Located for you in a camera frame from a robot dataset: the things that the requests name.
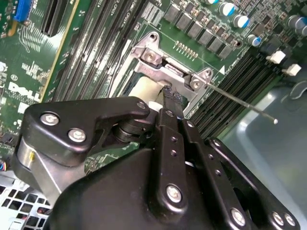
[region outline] black chip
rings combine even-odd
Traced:
[[[207,45],[209,43],[209,41],[211,40],[212,36],[213,36],[213,34],[209,30],[206,30],[202,34],[202,36],[200,37],[198,42],[205,46],[205,45]]]
[[[191,13],[192,10],[194,9],[195,5],[191,2],[188,3],[187,7],[186,7],[186,12]]]
[[[295,47],[295,45],[297,44],[297,39],[295,37],[291,38],[288,44],[292,47]]]
[[[173,0],[173,2],[179,6],[179,5],[180,5],[181,0]]]
[[[176,26],[180,29],[180,30],[185,30],[186,27],[190,24],[190,22],[192,21],[192,18],[187,15],[186,13],[182,14],[179,21],[177,22]]]
[[[223,44],[223,42],[220,39],[215,38],[215,40],[208,47],[208,50],[210,50],[213,53],[216,53],[218,51],[218,49],[221,47],[222,44]]]
[[[259,25],[257,25],[256,29],[254,30],[254,35],[259,37],[263,33],[264,30],[265,30],[264,25],[259,24]]]
[[[204,18],[204,16],[206,16],[205,12],[204,11],[201,11],[197,17],[196,17],[196,20],[199,21],[199,22],[202,22],[202,19]]]
[[[270,20],[271,20],[271,18],[267,15],[267,16],[265,16],[265,18],[262,20],[262,23],[263,23],[263,24],[266,24],[266,23],[268,23]]]
[[[213,19],[211,19],[208,24],[207,24],[207,28],[211,29],[215,24],[215,21]]]
[[[231,34],[231,35],[229,35],[228,38],[226,39],[226,42],[227,42],[227,43],[231,43],[231,42],[234,40],[234,38],[235,38],[235,37]]]
[[[276,47],[280,47],[282,45],[282,42],[277,37],[272,37],[269,43],[273,44]]]
[[[216,35],[222,36],[222,34],[223,34],[224,32],[225,32],[225,29],[221,27],[221,28],[216,32]]]
[[[218,54],[220,59],[226,59],[228,55],[232,52],[232,48],[230,46],[225,46],[222,51]]]
[[[274,27],[273,31],[274,31],[275,33],[277,33],[277,34],[280,34],[280,33],[283,31],[283,26],[280,25],[280,24],[277,24],[277,25]]]
[[[188,36],[191,38],[196,38],[198,34],[201,32],[202,26],[199,24],[199,22],[195,22],[191,29],[188,32]]]
[[[178,8],[178,6],[170,5],[170,7],[168,8],[167,12],[164,15],[164,18],[170,23],[172,23],[177,17],[179,11],[180,9]]]

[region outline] motherboard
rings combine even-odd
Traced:
[[[244,107],[195,76],[252,104],[295,77],[306,60],[304,2],[0,0],[0,155],[12,153],[31,104],[154,101],[167,84],[202,137],[217,137]]]

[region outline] ventilation grille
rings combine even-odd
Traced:
[[[1,230],[41,230],[48,218],[51,207],[44,195],[23,192],[21,184],[10,172],[0,174]]]

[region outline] metal rod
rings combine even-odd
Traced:
[[[209,88],[213,89],[214,91],[217,91],[221,95],[224,95],[225,97],[228,97],[229,99],[233,100],[234,102],[237,102],[238,104],[246,107],[247,109],[251,109],[251,110],[255,111],[256,113],[262,115],[263,117],[266,117],[266,118],[270,119],[272,122],[274,122],[274,124],[278,123],[278,120],[276,118],[272,117],[271,115],[266,114],[265,112],[263,112],[262,110],[252,106],[251,104],[248,104],[248,103],[240,100],[239,98],[237,98],[237,97],[235,97],[235,96],[225,92],[224,90],[221,90],[220,88],[217,88],[214,85],[211,85],[210,83],[206,83],[206,85]]]

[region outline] blue connector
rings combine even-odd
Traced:
[[[32,6],[32,0],[19,0],[14,20],[21,23],[27,20]]]

